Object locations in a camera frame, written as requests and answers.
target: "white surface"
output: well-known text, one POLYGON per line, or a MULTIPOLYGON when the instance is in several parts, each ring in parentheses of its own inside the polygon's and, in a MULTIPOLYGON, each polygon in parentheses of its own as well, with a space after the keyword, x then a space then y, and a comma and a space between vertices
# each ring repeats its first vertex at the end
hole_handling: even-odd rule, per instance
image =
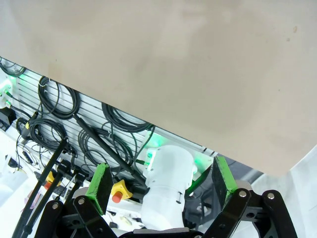
POLYGON ((178 146, 165 145, 153 153, 146 173, 150 190, 143 198, 141 209, 147 229, 184 227, 184 194, 192 183, 194 166, 193 156, 178 146))
POLYGON ((2 0, 0 16, 3 57, 252 168, 281 175, 316 144, 316 0, 2 0))

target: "screw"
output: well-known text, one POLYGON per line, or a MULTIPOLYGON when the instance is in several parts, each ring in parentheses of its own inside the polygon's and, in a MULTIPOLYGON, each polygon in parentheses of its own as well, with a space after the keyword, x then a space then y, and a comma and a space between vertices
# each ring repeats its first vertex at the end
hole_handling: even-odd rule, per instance
POLYGON ((270 193, 267 195, 267 197, 272 200, 272 199, 274 199, 274 194, 270 192, 270 193))
POLYGON ((239 196, 240 197, 246 197, 247 196, 247 193, 245 191, 240 191, 239 192, 239 196))
POLYGON ((58 203, 55 202, 55 203, 53 204, 52 208, 55 210, 57 207, 58 207, 58 203))
POLYGON ((78 204, 79 204, 79 205, 84 204, 84 202, 85 202, 85 199, 84 199, 84 198, 81 198, 81 199, 78 200, 78 204))

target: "coiled black cable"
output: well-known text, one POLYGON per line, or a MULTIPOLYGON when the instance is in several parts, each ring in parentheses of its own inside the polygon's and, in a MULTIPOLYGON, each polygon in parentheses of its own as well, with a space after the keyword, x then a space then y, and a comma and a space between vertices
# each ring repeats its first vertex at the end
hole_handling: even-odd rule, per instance
POLYGON ((18 120, 16 120, 16 130, 19 132, 20 135, 22 134, 22 130, 27 122, 28 120, 25 118, 18 118, 18 120))
MULTIPOLYGON (((33 141, 52 151, 55 151, 58 148, 61 140, 67 138, 67 134, 63 125, 50 119, 32 119, 29 121, 29 129, 30 136, 33 141), (51 128, 52 137, 54 140, 44 136, 43 126, 48 126, 51 128)), ((69 154, 76 154, 76 150, 69 143, 65 147, 65 151, 69 154)))
POLYGON ((135 123, 124 118, 117 108, 114 108, 106 103, 102 103, 102 110, 105 118, 113 125, 115 128, 129 133, 138 133, 143 130, 150 129, 153 125, 148 122, 135 123))
MULTIPOLYGON (((112 145, 118 154, 122 154, 124 156, 124 160, 128 165, 132 165, 133 163, 133 153, 131 148, 118 136, 112 134, 110 131, 94 128, 95 133, 100 136, 101 138, 105 139, 105 142, 108 145, 112 145)), ((93 163, 94 165, 99 164, 98 161, 93 157, 92 152, 99 154, 107 163, 105 157, 102 155, 101 152, 97 150, 92 150, 88 148, 88 140, 90 136, 85 130, 81 130, 78 134, 78 144, 82 152, 84 153, 84 161, 86 158, 93 163)), ((111 167, 112 172, 119 172, 122 171, 121 166, 111 167)))
POLYGON ((63 85, 71 96, 73 107, 67 112, 62 111, 57 108, 58 101, 59 101, 59 84, 55 82, 57 86, 57 101, 55 102, 55 105, 53 105, 47 94, 47 85, 49 81, 50 79, 44 76, 40 79, 38 94, 39 94, 41 103, 47 110, 49 110, 49 113, 52 113, 55 117, 62 120, 71 119, 73 115, 76 114, 79 110, 79 106, 80 106, 79 93, 76 90, 63 85))
POLYGON ((21 67, 18 71, 14 71, 14 70, 10 70, 9 68, 12 68, 13 66, 17 65, 16 63, 14 63, 11 66, 6 66, 4 64, 1 63, 2 61, 2 57, 0 57, 0 68, 7 74, 10 75, 12 77, 20 77, 26 70, 26 67, 21 67))

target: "white cylinder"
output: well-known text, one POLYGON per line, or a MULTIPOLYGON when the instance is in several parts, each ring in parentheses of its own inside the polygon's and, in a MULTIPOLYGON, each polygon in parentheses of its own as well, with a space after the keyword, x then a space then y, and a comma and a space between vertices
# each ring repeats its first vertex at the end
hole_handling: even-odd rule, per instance
POLYGON ((156 150, 146 174, 150 190, 143 198, 141 209, 141 219, 147 229, 184 227, 184 194, 192 184, 194 168, 193 156, 181 147, 165 145, 156 150))

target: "black pole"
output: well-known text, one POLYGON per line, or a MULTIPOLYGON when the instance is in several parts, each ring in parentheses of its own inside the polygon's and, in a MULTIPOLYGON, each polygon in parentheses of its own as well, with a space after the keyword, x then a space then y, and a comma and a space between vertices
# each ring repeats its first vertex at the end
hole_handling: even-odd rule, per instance
POLYGON ((64 150, 64 148, 67 145, 67 140, 64 139, 60 142, 59 146, 57 147, 57 149, 55 150, 54 154, 52 155, 51 159, 49 160, 48 164, 46 165, 46 167, 44 168, 38 183, 35 185, 29 200, 27 201, 27 203, 25 204, 25 207, 21 213, 21 217, 15 227, 15 230, 13 232, 12 238, 19 238, 23 232, 23 227, 25 226, 25 224, 27 223, 27 221, 29 220, 29 217, 32 213, 32 209, 31 205, 37 195, 37 193, 39 192, 42 184, 45 182, 45 179, 47 178, 47 176, 49 175, 51 169, 53 168, 55 162, 57 161, 57 159, 59 158, 60 154, 62 153, 62 151, 64 150))
POLYGON ((108 146, 80 117, 74 115, 77 123, 89 134, 93 140, 100 145, 114 160, 120 164, 127 172, 129 172, 140 184, 145 185, 145 180, 138 172, 132 169, 117 153, 115 153, 110 146, 108 146))
POLYGON ((60 182, 60 180, 63 178, 63 173, 57 173, 57 175, 55 176, 51 186, 49 187, 49 189, 46 191, 46 193, 44 194, 42 200, 40 201, 39 205, 37 206, 37 208, 35 209, 33 215, 31 216, 29 222, 27 225, 25 225, 24 227, 24 233, 21 236, 22 238, 27 238, 27 236, 32 233, 32 228, 34 226, 34 223, 36 222, 37 218, 39 217, 41 211, 43 210, 43 208, 45 207, 45 205, 47 204, 51 194, 53 193, 54 189, 57 187, 58 183, 60 182))
POLYGON ((81 184, 81 182, 79 182, 79 181, 77 181, 77 182, 75 183, 73 189, 70 191, 70 193, 69 193, 69 195, 68 195, 66 201, 64 202, 64 204, 67 204, 67 203, 73 198, 73 195, 74 195, 75 191, 76 191, 77 189, 79 189, 80 184, 81 184))

